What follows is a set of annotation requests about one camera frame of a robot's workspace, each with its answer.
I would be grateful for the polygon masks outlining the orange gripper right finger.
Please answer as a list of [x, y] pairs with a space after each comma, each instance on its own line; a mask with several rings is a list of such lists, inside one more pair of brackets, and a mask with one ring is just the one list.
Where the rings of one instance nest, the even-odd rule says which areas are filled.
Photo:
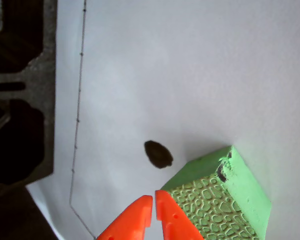
[[204, 240], [185, 212], [165, 190], [155, 191], [156, 218], [162, 223], [164, 240]]

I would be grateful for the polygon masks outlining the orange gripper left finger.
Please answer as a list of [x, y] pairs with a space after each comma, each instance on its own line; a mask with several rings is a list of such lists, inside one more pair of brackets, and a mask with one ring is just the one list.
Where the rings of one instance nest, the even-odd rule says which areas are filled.
[[143, 240], [151, 226], [153, 197], [143, 195], [131, 203], [96, 239]]

